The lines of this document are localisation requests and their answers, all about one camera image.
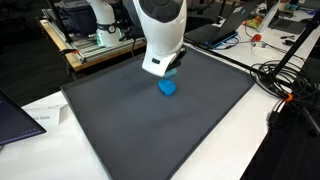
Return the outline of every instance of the white table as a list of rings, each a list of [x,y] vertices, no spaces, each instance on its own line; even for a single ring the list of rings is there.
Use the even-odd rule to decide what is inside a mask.
[[[248,40],[243,26],[239,28],[239,33],[243,41]],[[283,40],[272,33],[285,35],[280,31],[267,30],[262,34],[264,40],[288,50],[288,47],[281,45]],[[297,55],[306,58],[319,34],[318,28]],[[239,44],[221,53],[247,65],[268,60],[253,56],[250,47],[250,44]],[[254,85],[199,145],[173,179],[239,179],[267,134],[267,116],[278,101]],[[27,108],[43,104],[66,104],[66,101],[58,92]],[[46,134],[6,145],[0,152],[1,179],[108,179],[69,107],[64,116],[66,118],[60,125],[45,127]]]

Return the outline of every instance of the monitor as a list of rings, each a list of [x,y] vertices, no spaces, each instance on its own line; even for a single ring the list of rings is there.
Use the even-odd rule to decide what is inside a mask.
[[[0,90],[0,146],[45,132],[43,127]]]

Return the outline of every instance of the dark gray tray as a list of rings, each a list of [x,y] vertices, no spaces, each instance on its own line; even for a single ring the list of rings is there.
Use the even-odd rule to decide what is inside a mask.
[[[254,84],[245,72],[187,50],[171,97],[141,68],[141,57],[62,87],[112,179],[172,177]]]

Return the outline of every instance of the computer screen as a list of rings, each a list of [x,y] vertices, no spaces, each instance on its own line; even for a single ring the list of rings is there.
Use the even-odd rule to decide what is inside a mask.
[[[0,146],[45,132],[45,129],[0,90]]]

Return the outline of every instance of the white machine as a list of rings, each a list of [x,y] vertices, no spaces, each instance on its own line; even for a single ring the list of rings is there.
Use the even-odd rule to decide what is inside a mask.
[[[187,20],[186,0],[133,0],[147,52],[142,68],[163,77],[182,49]]]
[[[87,0],[97,18],[96,39],[100,47],[114,47],[120,44],[120,29],[114,17],[113,8],[103,0]]]

